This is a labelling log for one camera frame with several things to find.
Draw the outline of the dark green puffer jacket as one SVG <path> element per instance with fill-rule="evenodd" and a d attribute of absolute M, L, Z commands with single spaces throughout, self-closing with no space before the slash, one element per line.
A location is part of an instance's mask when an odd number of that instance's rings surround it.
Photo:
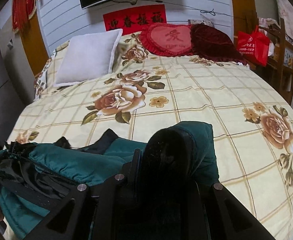
<path fill-rule="evenodd" d="M 0 151 L 0 207 L 16 237 L 30 233 L 76 185 L 96 186 L 118 174 L 135 150 L 142 152 L 142 170 L 148 174 L 185 174 L 206 186 L 219 181 L 213 128 L 205 122 L 179 122 L 148 142 L 121 138 L 111 129 L 78 149 L 66 138 L 12 142 Z"/>

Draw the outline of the floral checked bed sheet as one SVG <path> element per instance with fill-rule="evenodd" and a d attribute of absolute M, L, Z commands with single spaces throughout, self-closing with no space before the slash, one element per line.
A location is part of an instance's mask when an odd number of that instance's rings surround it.
<path fill-rule="evenodd" d="M 111 74 L 58 88 L 69 48 L 52 53 L 9 141 L 80 148 L 107 129 L 146 142 L 181 121 L 209 123 L 221 182 L 274 238 L 293 239 L 293 109 L 268 83 L 239 63 L 153 55 L 131 34 Z"/>

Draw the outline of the white square pillow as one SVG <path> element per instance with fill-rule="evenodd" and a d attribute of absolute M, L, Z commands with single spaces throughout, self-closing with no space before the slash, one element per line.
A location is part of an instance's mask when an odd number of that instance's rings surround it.
<path fill-rule="evenodd" d="M 72 37 L 53 86 L 72 86 L 110 74 L 122 33 L 115 29 Z"/>

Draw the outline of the wooden shelf rack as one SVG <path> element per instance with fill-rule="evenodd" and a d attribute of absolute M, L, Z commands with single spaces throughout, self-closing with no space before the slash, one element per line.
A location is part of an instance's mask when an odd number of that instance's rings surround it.
<path fill-rule="evenodd" d="M 280 25 L 260 27 L 275 40 L 274 53 L 268 57 L 266 69 L 270 73 L 267 82 L 288 104 L 293 100 L 293 41 L 286 34 L 285 20 L 280 18 Z"/>

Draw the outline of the red shopping bag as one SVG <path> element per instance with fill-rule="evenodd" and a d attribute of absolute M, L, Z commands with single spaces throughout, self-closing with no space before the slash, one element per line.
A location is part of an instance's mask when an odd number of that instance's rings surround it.
<path fill-rule="evenodd" d="M 254 65 L 266 67 L 270 39 L 256 26 L 250 34 L 238 31 L 237 50 L 243 58 Z"/>

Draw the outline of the dark red velvet cushion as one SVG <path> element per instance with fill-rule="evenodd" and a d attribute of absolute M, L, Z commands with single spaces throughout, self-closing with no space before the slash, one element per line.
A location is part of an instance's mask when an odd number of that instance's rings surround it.
<path fill-rule="evenodd" d="M 194 55 L 214 62 L 247 64 L 235 48 L 229 36 L 205 24 L 193 24 L 190 28 L 191 49 Z"/>

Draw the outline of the red heart-shaped cushion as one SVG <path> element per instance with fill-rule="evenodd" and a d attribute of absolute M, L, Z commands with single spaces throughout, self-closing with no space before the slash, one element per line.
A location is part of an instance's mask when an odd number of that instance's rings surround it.
<path fill-rule="evenodd" d="M 139 35 L 142 46 L 153 55 L 178 57 L 193 55 L 190 25 L 154 23 Z"/>

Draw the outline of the red calligraphy banner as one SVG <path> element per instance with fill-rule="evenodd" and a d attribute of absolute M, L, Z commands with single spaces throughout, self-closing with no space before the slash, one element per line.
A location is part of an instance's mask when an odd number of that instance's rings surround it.
<path fill-rule="evenodd" d="M 122 35 L 141 31 L 145 26 L 154 23 L 166 23 L 164 4 L 144 5 L 103 15 L 106 31 L 122 29 Z"/>

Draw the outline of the red tasselled wall hanging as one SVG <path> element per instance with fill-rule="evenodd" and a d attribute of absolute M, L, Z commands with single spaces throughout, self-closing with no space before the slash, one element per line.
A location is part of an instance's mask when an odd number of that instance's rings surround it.
<path fill-rule="evenodd" d="M 37 0 L 12 0 L 12 30 L 23 33 L 36 13 Z"/>

